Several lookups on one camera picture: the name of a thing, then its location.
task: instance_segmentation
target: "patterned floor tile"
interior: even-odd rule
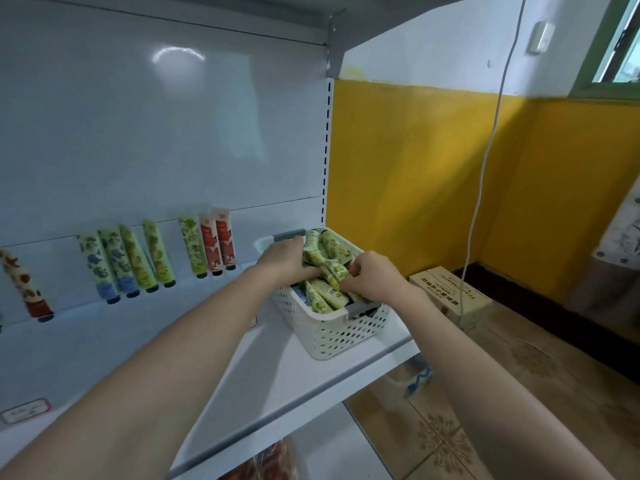
[[[610,465],[606,465],[616,480],[638,480],[640,477],[640,449],[623,445]]]
[[[545,352],[574,373],[583,395],[640,414],[640,386],[634,382],[560,339],[554,338]]]
[[[517,375],[522,370],[523,365],[518,361],[518,355],[514,352],[518,350],[519,342],[515,344],[509,343],[484,325],[476,327],[470,338],[512,376]]]
[[[441,445],[407,480],[474,480],[446,445]]]
[[[412,395],[409,402],[441,438],[452,436],[460,428],[460,421],[436,376]]]
[[[345,404],[395,480],[404,478],[442,444],[407,401],[390,413],[365,388]]]
[[[517,379],[562,421],[604,466],[612,462],[623,439],[609,425],[596,403],[581,395],[576,387],[557,378],[529,375],[518,376]]]
[[[492,480],[492,475],[484,466],[476,448],[463,429],[447,439],[445,443],[476,480]]]
[[[536,347],[544,348],[553,338],[548,331],[500,303],[494,304],[483,323],[489,330],[512,344],[516,340],[526,340]]]

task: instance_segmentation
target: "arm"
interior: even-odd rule
[[[319,274],[301,263],[301,238],[272,245],[94,386],[0,479],[165,478],[258,307],[277,287]]]
[[[388,303],[441,381],[496,479],[612,480],[583,444],[482,348],[374,252],[359,256],[345,291]]]

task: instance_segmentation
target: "electrical cable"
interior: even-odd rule
[[[518,39],[520,38],[520,26],[522,24],[522,15],[524,14],[524,7],[527,4],[527,0],[522,0],[522,5],[520,6],[520,13],[518,15],[518,23],[516,25],[516,35],[513,39],[513,44],[511,44],[511,50],[509,51],[509,56],[507,57],[507,62],[504,65],[504,71],[502,72],[502,79],[500,81],[500,90],[498,91],[498,103],[495,107],[495,117],[493,119],[493,128],[491,129],[491,135],[489,136],[489,142],[487,143],[486,150],[484,151],[484,156],[482,159],[482,165],[480,167],[480,179],[478,182],[478,197],[476,200],[476,208],[474,209],[474,215],[471,218],[471,225],[469,227],[469,234],[467,237],[467,258],[465,259],[465,266],[462,268],[462,277],[460,278],[460,320],[462,320],[463,311],[463,302],[462,297],[464,294],[464,285],[465,285],[465,276],[467,275],[467,268],[469,267],[469,261],[471,259],[471,238],[474,234],[474,227],[476,226],[476,219],[478,217],[478,211],[480,210],[480,204],[482,202],[482,190],[484,184],[484,169],[486,167],[486,161],[489,158],[489,152],[491,151],[491,147],[493,144],[493,138],[495,137],[495,133],[498,129],[498,119],[500,118],[500,107],[502,106],[502,94],[504,93],[504,83],[507,80],[507,72],[509,71],[509,65],[511,63],[511,57],[513,56],[513,52],[516,49],[516,45],[518,43]]]

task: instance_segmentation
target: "wall switch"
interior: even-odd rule
[[[533,35],[531,36],[531,41],[529,42],[529,47],[527,51],[530,54],[543,54],[549,48],[549,44],[551,43],[551,37],[554,36],[554,32],[556,31],[555,24],[551,22],[538,22],[536,26],[533,28]]]

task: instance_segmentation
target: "gray basket handle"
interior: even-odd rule
[[[362,315],[363,313],[369,313],[373,310],[377,310],[378,308],[380,308],[380,306],[382,306],[382,303],[380,303],[379,301],[368,301],[365,299],[363,301],[356,301],[355,303],[347,305],[344,308],[348,313],[347,320],[351,320],[352,318]]]
[[[279,241],[284,241],[285,239],[293,239],[297,235],[301,235],[304,237],[306,233],[307,233],[306,229],[296,229],[296,230],[281,232],[279,234],[273,235],[273,241],[279,242]]]

